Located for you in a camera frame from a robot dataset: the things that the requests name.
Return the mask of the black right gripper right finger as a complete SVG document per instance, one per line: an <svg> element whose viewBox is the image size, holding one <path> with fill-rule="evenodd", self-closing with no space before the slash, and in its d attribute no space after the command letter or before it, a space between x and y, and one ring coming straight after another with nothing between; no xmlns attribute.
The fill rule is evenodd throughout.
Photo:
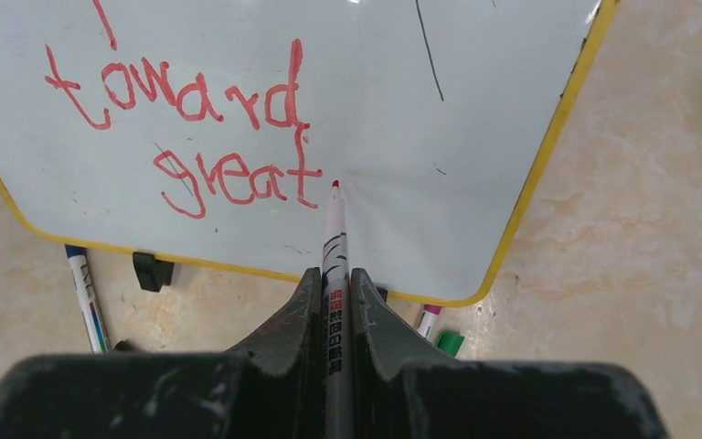
<svg viewBox="0 0 702 439"><path fill-rule="evenodd" d="M424 438L430 416L415 388L423 369L454 359L394 312L362 268L350 277L358 438Z"/></svg>

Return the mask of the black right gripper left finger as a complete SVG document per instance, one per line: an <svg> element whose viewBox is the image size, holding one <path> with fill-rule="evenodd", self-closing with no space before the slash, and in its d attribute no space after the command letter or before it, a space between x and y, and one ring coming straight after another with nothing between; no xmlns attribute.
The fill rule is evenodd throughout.
<svg viewBox="0 0 702 439"><path fill-rule="evenodd" d="M228 438L318 438L321 274L309 268L287 303L229 350L241 361Z"/></svg>

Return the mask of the red whiteboard marker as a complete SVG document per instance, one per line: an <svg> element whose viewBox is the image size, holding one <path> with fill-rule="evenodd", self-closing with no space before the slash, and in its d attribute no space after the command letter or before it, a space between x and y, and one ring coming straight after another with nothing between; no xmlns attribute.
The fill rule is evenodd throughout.
<svg viewBox="0 0 702 439"><path fill-rule="evenodd" d="M327 202L322 259L324 437L355 436L353 349L349 317L349 267L345 204L338 181Z"/></svg>

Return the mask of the yellow framed whiteboard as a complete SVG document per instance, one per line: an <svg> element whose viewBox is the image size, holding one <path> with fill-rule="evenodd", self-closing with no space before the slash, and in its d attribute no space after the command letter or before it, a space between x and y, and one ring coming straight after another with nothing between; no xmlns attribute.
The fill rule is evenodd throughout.
<svg viewBox="0 0 702 439"><path fill-rule="evenodd" d="M36 234L482 299L614 1L0 1L0 192Z"/></svg>

